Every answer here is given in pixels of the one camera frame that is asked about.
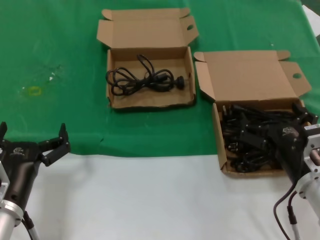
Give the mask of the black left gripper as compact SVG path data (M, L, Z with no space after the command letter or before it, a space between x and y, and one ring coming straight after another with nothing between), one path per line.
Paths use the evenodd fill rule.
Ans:
M65 123L60 126L58 137L36 142L11 142L4 140L6 122L0 124L0 161L9 179L4 199L26 209L40 164L49 167L71 152Z

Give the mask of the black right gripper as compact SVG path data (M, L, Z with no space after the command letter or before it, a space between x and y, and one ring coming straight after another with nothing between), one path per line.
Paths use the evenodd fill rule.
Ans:
M275 120L262 112L240 114L239 140L259 150L268 150L269 142L276 160L293 184L310 187L312 173L304 160L304 150L312 126L317 124L317 115L298 103L292 103L295 117L290 124L276 124Z

